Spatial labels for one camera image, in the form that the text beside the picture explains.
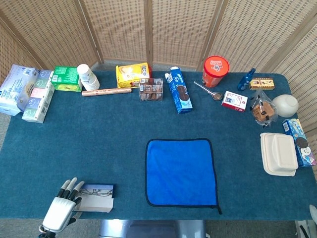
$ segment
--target green box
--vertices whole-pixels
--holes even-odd
[[[77,73],[77,67],[56,66],[52,84],[59,91],[81,92],[83,88]]]

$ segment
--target yellow box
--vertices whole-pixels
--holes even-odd
[[[116,66],[118,88],[137,88],[141,78],[150,78],[148,63],[139,63],[126,66]]]
[[[275,88],[273,78],[253,78],[250,82],[250,89],[262,88],[263,90],[272,90]]]

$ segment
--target rolling pin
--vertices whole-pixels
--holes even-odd
[[[84,97],[90,96],[98,96],[98,95],[108,95],[108,94],[118,94],[118,93],[131,93],[132,88],[107,88],[107,89],[100,89],[94,91],[82,91],[81,95]]]

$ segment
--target stacked paper cup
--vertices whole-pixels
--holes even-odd
[[[99,81],[88,65],[81,64],[77,67],[77,73],[87,91],[97,90],[100,87]]]

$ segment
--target teal tablecloth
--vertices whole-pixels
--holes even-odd
[[[116,87],[114,72],[95,72],[101,88]],[[243,73],[230,73],[216,91],[237,92]],[[164,72],[153,72],[163,77]],[[283,118],[263,129],[247,110],[221,106],[193,84],[198,72],[183,72],[193,111],[179,115],[165,84],[162,102],[140,102],[131,94],[84,98],[56,91],[44,124],[11,118],[0,153],[0,217],[43,218],[59,187],[78,177],[88,183],[116,184],[110,213],[84,213],[98,219],[224,219],[303,220],[317,202],[312,168],[294,177],[268,175],[263,170],[260,133],[280,132]],[[287,80],[271,76],[272,99],[290,93]],[[250,96],[253,91],[241,94]],[[157,208],[145,198],[145,149],[150,139],[208,138],[212,142],[222,215],[210,208]]]

